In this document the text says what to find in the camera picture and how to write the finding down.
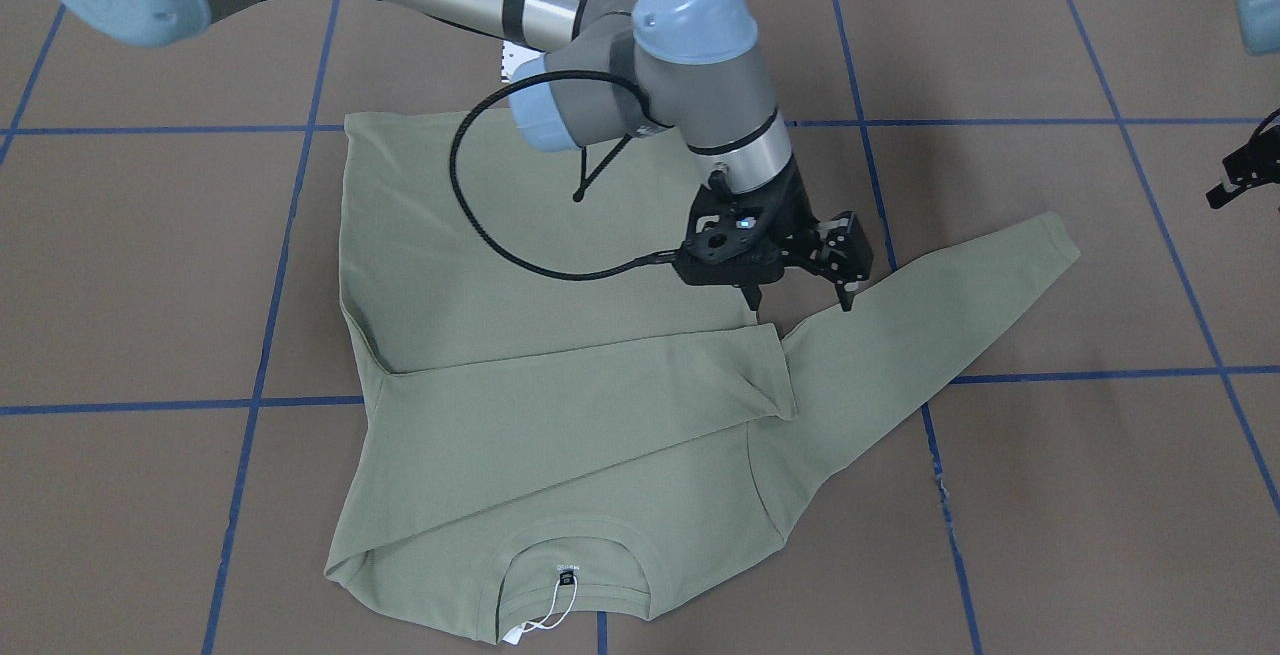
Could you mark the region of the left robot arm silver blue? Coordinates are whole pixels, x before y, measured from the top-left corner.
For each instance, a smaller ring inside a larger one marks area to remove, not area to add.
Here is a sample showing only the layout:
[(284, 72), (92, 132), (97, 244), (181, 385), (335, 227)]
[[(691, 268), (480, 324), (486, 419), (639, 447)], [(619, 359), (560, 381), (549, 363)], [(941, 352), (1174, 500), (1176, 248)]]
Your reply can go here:
[[(1279, 52), (1279, 0), (1235, 0), (1236, 20), (1245, 52)], [(1263, 116), (1252, 134), (1222, 159), (1220, 184), (1207, 191), (1210, 209), (1224, 209), (1240, 194), (1262, 185), (1279, 184), (1279, 113)]]

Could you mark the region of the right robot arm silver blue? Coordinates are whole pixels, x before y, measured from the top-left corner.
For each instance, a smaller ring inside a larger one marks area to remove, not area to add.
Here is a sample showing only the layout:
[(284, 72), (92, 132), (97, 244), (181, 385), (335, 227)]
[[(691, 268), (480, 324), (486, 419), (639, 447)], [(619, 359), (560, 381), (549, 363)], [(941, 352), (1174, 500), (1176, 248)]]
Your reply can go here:
[[(59, 3), (119, 43), (159, 49), (269, 0)], [(854, 212), (814, 217), (746, 0), (375, 3), (536, 52), (466, 114), (448, 155), (454, 200), (499, 257), (561, 281), (669, 266), (690, 287), (736, 287), (750, 310), (759, 308), (764, 283), (799, 267), (831, 281), (840, 307), (851, 310), (873, 251)], [(472, 212), (458, 173), (466, 132), (500, 100), (539, 152), (612, 143), (609, 164), (634, 139), (677, 132), (701, 177), (681, 244), (595, 272), (553, 271), (503, 248)]]

